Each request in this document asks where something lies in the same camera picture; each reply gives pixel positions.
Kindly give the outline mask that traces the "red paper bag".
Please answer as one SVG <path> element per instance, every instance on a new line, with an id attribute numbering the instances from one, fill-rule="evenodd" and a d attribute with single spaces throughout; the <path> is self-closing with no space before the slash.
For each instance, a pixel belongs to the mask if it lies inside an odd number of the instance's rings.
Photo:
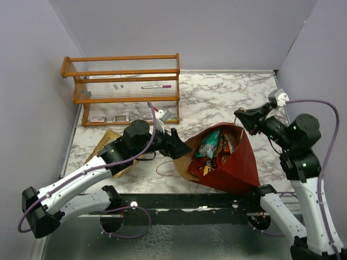
<path id="1" fill-rule="evenodd" d="M 198 183 L 198 179 L 188 173 L 188 167 L 203 139 L 216 130 L 230 136 L 231 148 L 218 154 L 226 155 L 228 159 L 223 166 L 210 172 Z M 178 175 L 185 180 L 234 195 L 245 194 L 260 185 L 255 155 L 243 127 L 221 122 L 192 136 L 185 143 L 192 148 L 192 152 L 172 161 Z"/>

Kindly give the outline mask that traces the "gold chips bag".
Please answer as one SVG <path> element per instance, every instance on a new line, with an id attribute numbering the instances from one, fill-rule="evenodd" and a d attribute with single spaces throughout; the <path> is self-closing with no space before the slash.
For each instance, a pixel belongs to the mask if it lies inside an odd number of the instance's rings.
<path id="1" fill-rule="evenodd" d="M 102 139 L 99 141 L 99 143 L 94 148 L 91 155 L 86 159 L 84 164 L 88 163 L 95 155 L 98 154 L 107 144 L 116 141 L 119 137 L 121 137 L 121 134 L 117 133 L 116 131 L 112 130 L 111 128 L 108 128 L 105 132 Z M 136 164 L 137 161 L 135 160 L 128 166 L 127 168 L 121 170 L 120 172 L 116 173 L 113 177 L 114 178 L 120 178 L 122 177 L 134 164 Z"/>

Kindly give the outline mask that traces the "teal snack packet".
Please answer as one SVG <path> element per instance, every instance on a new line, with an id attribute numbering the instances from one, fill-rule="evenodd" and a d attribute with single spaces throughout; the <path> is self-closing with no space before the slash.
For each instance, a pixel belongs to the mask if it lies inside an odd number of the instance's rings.
<path id="1" fill-rule="evenodd" d="M 212 159 L 216 151 L 220 138 L 220 130 L 209 133 L 201 142 L 199 148 L 195 153 L 195 157 L 202 158 L 206 157 Z"/>

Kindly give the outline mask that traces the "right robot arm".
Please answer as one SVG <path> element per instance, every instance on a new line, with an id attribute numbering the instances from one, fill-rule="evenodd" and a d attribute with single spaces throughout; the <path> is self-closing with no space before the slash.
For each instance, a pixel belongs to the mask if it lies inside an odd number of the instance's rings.
<path id="1" fill-rule="evenodd" d="M 256 109 L 238 109 L 234 115 L 250 134 L 262 133 L 281 147 L 280 165 L 300 205 L 301 223 L 271 185 L 249 198 L 253 211 L 265 210 L 290 243 L 292 259 L 346 259 L 346 247 L 337 234 L 325 199 L 322 168 L 312 146 L 320 139 L 319 121 L 300 114 L 288 126 L 268 116 L 269 103 Z"/>

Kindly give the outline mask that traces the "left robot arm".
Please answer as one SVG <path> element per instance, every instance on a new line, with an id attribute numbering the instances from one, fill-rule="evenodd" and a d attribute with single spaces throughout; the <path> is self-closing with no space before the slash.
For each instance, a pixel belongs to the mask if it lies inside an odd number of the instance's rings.
<path id="1" fill-rule="evenodd" d="M 53 233 L 70 217 L 90 212 L 118 211 L 120 197 L 112 186 L 104 186 L 99 192 L 83 195 L 94 184 L 108 179 L 133 165 L 141 155 L 159 152 L 165 157 L 179 159 L 192 149 L 178 136 L 176 129 L 150 130 L 146 121 L 135 120 L 124 129 L 123 135 L 110 142 L 87 164 L 46 187 L 32 186 L 22 192 L 21 221 L 26 220 L 35 238 Z"/>

